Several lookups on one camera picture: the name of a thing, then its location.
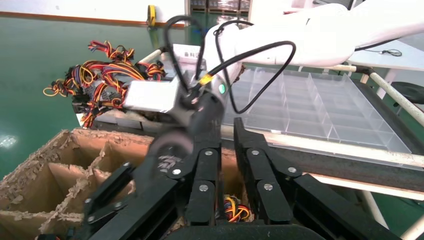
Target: white table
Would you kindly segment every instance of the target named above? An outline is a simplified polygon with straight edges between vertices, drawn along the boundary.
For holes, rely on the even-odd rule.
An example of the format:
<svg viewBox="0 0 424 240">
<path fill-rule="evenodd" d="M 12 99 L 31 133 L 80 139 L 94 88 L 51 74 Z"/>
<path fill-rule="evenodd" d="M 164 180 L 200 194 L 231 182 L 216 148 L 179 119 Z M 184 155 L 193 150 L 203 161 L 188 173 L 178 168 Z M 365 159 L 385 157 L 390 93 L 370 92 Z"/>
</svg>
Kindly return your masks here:
<svg viewBox="0 0 424 240">
<path fill-rule="evenodd" d="M 402 52 L 402 56 L 392 56 L 388 53 L 379 54 L 373 51 L 383 51 L 396 49 Z M 348 60 L 350 65 L 359 65 L 375 68 L 389 69 L 384 78 L 389 84 L 392 84 L 399 70 L 424 71 L 424 51 L 416 49 L 399 40 L 394 40 L 386 44 L 369 48 L 372 51 L 357 51 Z M 377 95 L 380 98 L 385 96 L 386 92 L 379 88 Z"/>
</svg>

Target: black cable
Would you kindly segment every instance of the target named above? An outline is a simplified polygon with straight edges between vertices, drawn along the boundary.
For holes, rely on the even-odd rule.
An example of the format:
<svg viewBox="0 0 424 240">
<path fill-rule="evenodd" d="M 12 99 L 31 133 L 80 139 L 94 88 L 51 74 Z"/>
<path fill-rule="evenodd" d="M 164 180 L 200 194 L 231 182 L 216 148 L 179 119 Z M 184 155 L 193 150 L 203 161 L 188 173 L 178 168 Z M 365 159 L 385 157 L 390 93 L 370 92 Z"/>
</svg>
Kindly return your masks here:
<svg viewBox="0 0 424 240">
<path fill-rule="evenodd" d="M 165 41 L 165 47 L 167 48 L 168 52 L 169 52 L 169 56 L 171 58 L 172 61 L 172 65 L 173 68 L 175 69 L 176 75 L 179 78 L 179 81 L 181 82 L 182 87 L 185 89 L 186 93 L 189 92 L 189 86 L 187 84 L 187 82 L 184 80 L 183 77 L 183 73 L 181 72 L 181 68 L 180 65 L 178 64 L 177 58 L 175 57 L 174 51 L 172 50 L 172 45 L 170 43 L 170 38 L 169 38 L 169 29 L 171 28 L 171 26 L 173 24 L 176 24 L 179 21 L 189 21 L 192 24 L 194 24 L 200 31 L 200 51 L 199 51 L 199 55 L 197 58 L 197 65 L 196 65 L 196 72 L 195 72 L 195 79 L 198 80 L 199 79 L 199 75 L 201 72 L 201 68 L 202 68 L 202 59 L 203 59 L 203 52 L 205 51 L 205 31 L 203 30 L 202 26 L 200 25 L 200 23 L 193 17 L 191 16 L 184 16 L 184 15 L 180 15 L 180 16 L 174 16 L 171 17 L 168 22 L 166 23 L 165 28 L 163 29 L 163 38 Z"/>
<path fill-rule="evenodd" d="M 395 38 L 395 39 L 386 40 L 386 41 L 382 41 L 382 42 L 379 42 L 379 43 L 371 44 L 369 46 L 358 47 L 358 48 L 355 49 L 355 52 L 361 51 L 361 50 L 365 50 L 365 49 L 374 48 L 374 47 L 378 47 L 380 45 L 383 45 L 383 44 L 386 44 L 386 43 L 390 43 L 390 42 L 392 42 L 394 40 L 397 40 L 397 39 L 399 39 L 399 37 L 398 38 Z"/>
<path fill-rule="evenodd" d="M 397 49 L 388 49 L 388 50 L 382 50 L 382 51 L 374 51 L 374 50 L 364 50 L 364 51 L 379 53 L 379 54 L 390 54 L 395 57 L 402 57 L 402 52 Z"/>
<path fill-rule="evenodd" d="M 219 38 L 220 33 L 224 30 L 225 26 L 227 26 L 229 24 L 235 24 L 235 23 L 246 24 L 246 25 L 250 25 L 250 26 L 253 25 L 251 22 L 248 22 L 248 21 L 231 20 L 231 21 L 227 21 L 227 22 L 223 23 L 216 30 L 216 32 L 215 32 L 215 44 L 216 44 L 216 50 L 218 52 L 218 56 L 219 56 L 219 60 L 220 60 L 221 64 L 216 66 L 214 69 L 210 70 L 208 72 L 208 74 L 213 76 L 213 75 L 219 73 L 221 70 L 223 70 L 225 82 L 228 85 L 229 98 L 231 100 L 232 109 L 234 110 L 234 112 L 236 114 L 242 114 L 242 113 L 246 112 L 256 102 L 256 100 L 258 100 L 258 98 L 262 95 L 262 93 L 264 93 L 264 91 L 274 82 L 274 80 L 281 74 L 281 72 L 283 72 L 283 70 L 287 67 L 287 65 L 289 65 L 289 63 L 293 59 L 293 56 L 295 55 L 296 45 L 291 41 L 274 42 L 274 43 L 267 44 L 267 45 L 258 47 L 256 49 L 244 52 L 242 54 L 239 54 L 237 56 L 234 56 L 234 57 L 228 59 L 227 61 L 224 61 L 223 53 L 221 51 L 221 47 L 220 47 L 220 43 L 219 43 L 218 38 Z M 234 100 L 233 90 L 232 90 L 232 87 L 231 87 L 230 78 L 228 76 L 227 67 L 231 64 L 234 64 L 238 61 L 241 61 L 241 60 L 248 58 L 252 55 L 255 55 L 257 53 L 260 53 L 260 52 L 263 52 L 265 50 L 275 48 L 275 47 L 278 47 L 278 46 L 283 46 L 283 45 L 291 45 L 292 46 L 290 56 L 285 61 L 284 65 L 275 73 L 275 75 L 262 87 L 262 89 L 254 96 L 254 98 L 242 110 L 238 110 L 237 106 L 236 106 L 236 102 Z"/>
</svg>

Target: green floor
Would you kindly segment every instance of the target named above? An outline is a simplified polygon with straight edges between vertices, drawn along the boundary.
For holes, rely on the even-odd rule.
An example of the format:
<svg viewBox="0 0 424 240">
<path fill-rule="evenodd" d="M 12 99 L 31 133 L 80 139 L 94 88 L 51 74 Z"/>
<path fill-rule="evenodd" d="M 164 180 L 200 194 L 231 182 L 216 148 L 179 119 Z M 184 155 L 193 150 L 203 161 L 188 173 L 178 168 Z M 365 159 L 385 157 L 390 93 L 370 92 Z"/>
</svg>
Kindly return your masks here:
<svg viewBox="0 0 424 240">
<path fill-rule="evenodd" d="M 196 17 L 211 27 L 219 16 L 198 13 Z M 173 29 L 170 35 L 174 43 L 196 45 L 200 41 L 199 33 L 191 28 Z M 46 97 L 42 90 L 63 78 L 70 66 L 92 59 L 107 60 L 103 53 L 87 49 L 91 40 L 108 40 L 113 46 L 134 48 L 136 59 L 162 44 L 160 29 L 149 32 L 138 26 L 11 17 L 0 17 L 0 36 L 0 137 L 17 139 L 11 148 L 0 148 L 0 177 L 13 171 L 62 129 L 79 126 L 70 98 Z M 384 100 L 393 104 L 393 100 Z M 405 113 L 402 119 L 424 141 L 424 129 Z M 375 197 L 389 227 L 398 235 L 424 213 L 421 206 L 399 198 L 381 194 Z"/>
</svg>

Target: cardboard compartment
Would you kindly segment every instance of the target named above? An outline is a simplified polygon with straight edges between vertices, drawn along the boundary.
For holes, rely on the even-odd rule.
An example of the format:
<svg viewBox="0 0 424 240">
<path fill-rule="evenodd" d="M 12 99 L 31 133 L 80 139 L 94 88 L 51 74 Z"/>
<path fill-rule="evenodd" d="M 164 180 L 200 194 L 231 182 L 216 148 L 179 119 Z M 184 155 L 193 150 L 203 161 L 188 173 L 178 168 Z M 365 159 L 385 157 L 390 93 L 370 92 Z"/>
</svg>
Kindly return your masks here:
<svg viewBox="0 0 424 240">
<path fill-rule="evenodd" d="M 88 173 L 88 177 L 78 179 L 73 188 L 69 190 L 69 194 L 65 200 L 57 207 L 57 211 L 61 213 L 78 213 L 82 214 L 85 200 L 110 176 L 108 172 L 102 172 L 99 169 L 92 169 Z M 129 193 L 135 190 L 134 182 L 131 181 L 113 200 L 118 202 Z"/>
<path fill-rule="evenodd" d="M 81 140 L 73 134 L 69 144 L 59 152 L 60 162 L 87 169 L 99 156 L 101 149 L 102 146 L 93 144 L 92 141 Z"/>
<path fill-rule="evenodd" d="M 41 234 L 40 226 L 51 213 L 27 213 L 19 211 L 0 211 L 0 239 L 32 240 Z"/>
<path fill-rule="evenodd" d="M 82 223 L 85 200 L 121 165 L 139 166 L 152 138 L 89 129 L 62 131 L 0 182 L 0 239 L 34 239 Z M 222 149 L 224 191 L 242 201 L 234 152 Z M 134 192 L 131 181 L 112 202 Z"/>
<path fill-rule="evenodd" d="M 92 166 L 103 172 L 113 173 L 124 163 L 139 166 L 147 153 L 147 148 L 139 144 L 113 144 L 106 142 Z"/>
<path fill-rule="evenodd" d="M 28 170 L 31 180 L 18 186 L 15 199 L 6 209 L 29 213 L 54 211 L 77 179 L 85 177 L 81 167 L 60 163 L 45 163 L 40 168 L 35 165 Z"/>
<path fill-rule="evenodd" d="M 60 239 L 67 239 L 69 229 L 80 228 L 83 223 L 83 215 L 78 213 L 55 213 L 44 222 L 40 231 L 42 234 L 56 234 Z"/>
</svg>

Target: clear plastic tray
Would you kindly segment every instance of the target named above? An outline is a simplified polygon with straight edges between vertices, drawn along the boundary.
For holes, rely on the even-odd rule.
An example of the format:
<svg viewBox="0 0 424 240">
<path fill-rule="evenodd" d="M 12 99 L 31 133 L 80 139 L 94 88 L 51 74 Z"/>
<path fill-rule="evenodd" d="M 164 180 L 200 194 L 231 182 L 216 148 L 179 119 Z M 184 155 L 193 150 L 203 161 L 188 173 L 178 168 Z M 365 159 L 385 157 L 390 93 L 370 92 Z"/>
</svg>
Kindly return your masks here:
<svg viewBox="0 0 424 240">
<path fill-rule="evenodd" d="M 232 88 L 236 105 L 244 107 L 275 72 L 277 69 L 248 67 Z M 242 117 L 248 129 L 411 153 L 347 75 L 286 70 L 244 114 L 236 115 L 228 101 L 223 124 L 233 125 L 235 117 Z"/>
</svg>

